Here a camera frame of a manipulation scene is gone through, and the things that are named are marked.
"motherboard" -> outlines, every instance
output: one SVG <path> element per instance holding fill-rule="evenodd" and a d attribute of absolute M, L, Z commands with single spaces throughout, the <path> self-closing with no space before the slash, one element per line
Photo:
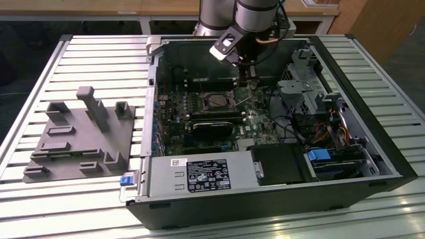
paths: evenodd
<path fill-rule="evenodd" d="M 245 151 L 252 145 L 278 143 L 266 109 L 268 87 L 230 86 L 233 89 L 221 91 L 209 87 L 208 79 L 193 79 L 192 87 L 161 88 L 166 156 Z"/>

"green circuit board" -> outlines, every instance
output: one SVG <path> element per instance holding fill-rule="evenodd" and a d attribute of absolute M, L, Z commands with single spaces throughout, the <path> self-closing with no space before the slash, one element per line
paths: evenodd
<path fill-rule="evenodd" d="M 237 140 L 250 138 L 254 144 L 278 143 L 278 135 L 266 111 L 268 94 L 237 87 L 229 92 L 170 92 L 162 105 L 165 155 L 184 155 L 197 149 L 214 148 L 221 152 L 238 151 Z M 232 134 L 217 140 L 196 140 L 190 135 L 188 113 L 244 112 L 244 122 L 233 125 Z"/>

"blue latch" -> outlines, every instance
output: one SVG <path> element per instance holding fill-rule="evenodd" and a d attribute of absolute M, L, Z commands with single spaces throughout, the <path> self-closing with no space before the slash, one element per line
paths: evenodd
<path fill-rule="evenodd" d="M 330 159 L 330 155 L 326 149 L 313 149 L 306 153 L 306 155 L 310 161 Z"/>
<path fill-rule="evenodd" d="M 135 176 L 123 176 L 120 180 L 121 186 L 132 186 L 135 185 Z"/>

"power supply label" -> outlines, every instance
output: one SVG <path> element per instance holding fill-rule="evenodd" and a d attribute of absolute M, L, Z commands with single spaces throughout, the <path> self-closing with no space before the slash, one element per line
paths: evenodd
<path fill-rule="evenodd" d="M 232 188 L 225 159 L 186 162 L 186 170 L 190 193 Z"/>

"table surface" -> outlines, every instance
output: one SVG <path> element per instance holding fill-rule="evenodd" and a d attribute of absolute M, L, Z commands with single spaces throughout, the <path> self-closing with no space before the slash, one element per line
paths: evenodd
<path fill-rule="evenodd" d="M 334 8 L 305 7 L 288 0 L 288 15 L 336 16 Z M 3 15 L 198 15 L 200 0 L 1 0 Z"/>
<path fill-rule="evenodd" d="M 57 45 L 0 147 L 0 159 L 5 149 L 0 164 L 0 239 L 373 239 L 417 238 L 414 234 L 425 233 L 425 116 L 344 35 L 320 38 L 420 176 L 394 191 L 378 193 L 341 210 L 149 231 L 119 200 L 120 177 L 23 183 L 23 171 L 48 121 L 48 102 L 65 101 L 71 109 L 83 108 L 75 96 L 79 86 L 92 86 L 96 99 L 107 107 L 119 101 L 136 107 L 129 170 L 140 168 L 149 74 L 146 37 L 73 36 Z M 337 92 L 332 75 L 325 70 L 322 75 Z M 135 187 L 128 188 L 124 196 L 132 197 L 136 192 Z"/>

